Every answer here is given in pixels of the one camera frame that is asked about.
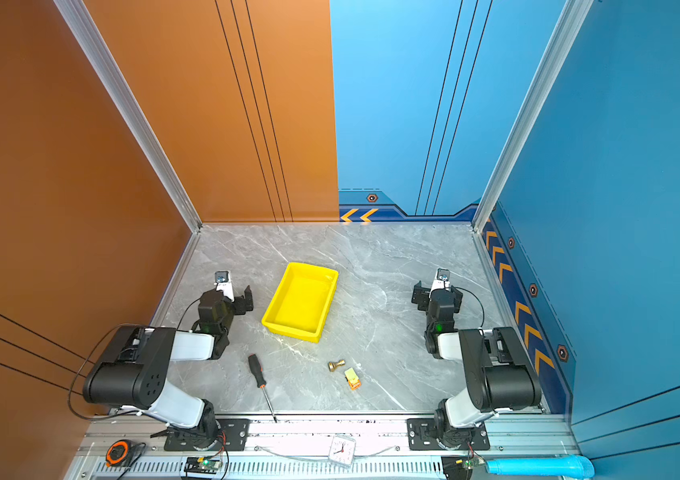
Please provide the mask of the black orange screwdriver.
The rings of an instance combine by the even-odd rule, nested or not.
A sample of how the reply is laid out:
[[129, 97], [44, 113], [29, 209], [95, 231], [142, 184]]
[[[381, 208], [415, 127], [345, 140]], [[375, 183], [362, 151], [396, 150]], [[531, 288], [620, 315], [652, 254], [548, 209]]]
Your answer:
[[266, 382], [264, 375], [263, 375], [262, 365], [261, 365], [259, 358], [257, 357], [256, 354], [250, 354], [248, 356], [248, 365], [249, 365], [250, 372], [251, 372], [251, 374], [253, 375], [253, 377], [256, 381], [257, 387], [261, 390], [261, 392], [263, 394], [263, 397], [266, 401], [266, 405], [269, 409], [271, 417], [273, 418], [273, 420], [275, 422], [277, 422], [278, 419], [277, 419], [275, 410], [273, 408], [273, 404], [272, 404], [271, 399], [270, 399], [270, 397], [267, 393], [267, 390], [266, 390], [267, 382]]

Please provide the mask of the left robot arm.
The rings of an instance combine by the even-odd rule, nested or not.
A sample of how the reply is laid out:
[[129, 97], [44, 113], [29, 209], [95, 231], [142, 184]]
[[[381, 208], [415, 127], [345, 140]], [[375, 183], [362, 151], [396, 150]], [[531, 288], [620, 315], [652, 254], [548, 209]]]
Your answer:
[[211, 401], [192, 396], [168, 380], [172, 363], [218, 360], [230, 344], [233, 319], [254, 310], [250, 287], [239, 296], [215, 288], [200, 297], [199, 319], [191, 329], [119, 326], [83, 384], [90, 404], [140, 413], [165, 428], [167, 451], [217, 449], [224, 429]]

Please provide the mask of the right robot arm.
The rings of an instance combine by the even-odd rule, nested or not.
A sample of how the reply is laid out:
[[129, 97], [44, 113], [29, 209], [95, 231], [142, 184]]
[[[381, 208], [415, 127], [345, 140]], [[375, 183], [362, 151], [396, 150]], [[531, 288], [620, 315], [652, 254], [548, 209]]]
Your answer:
[[424, 342], [434, 358], [461, 363], [465, 387], [442, 400], [426, 434], [445, 450], [488, 449], [484, 424], [501, 411], [537, 407], [543, 399], [538, 374], [512, 327], [459, 329], [464, 291], [438, 276], [413, 286], [411, 302], [426, 314]]

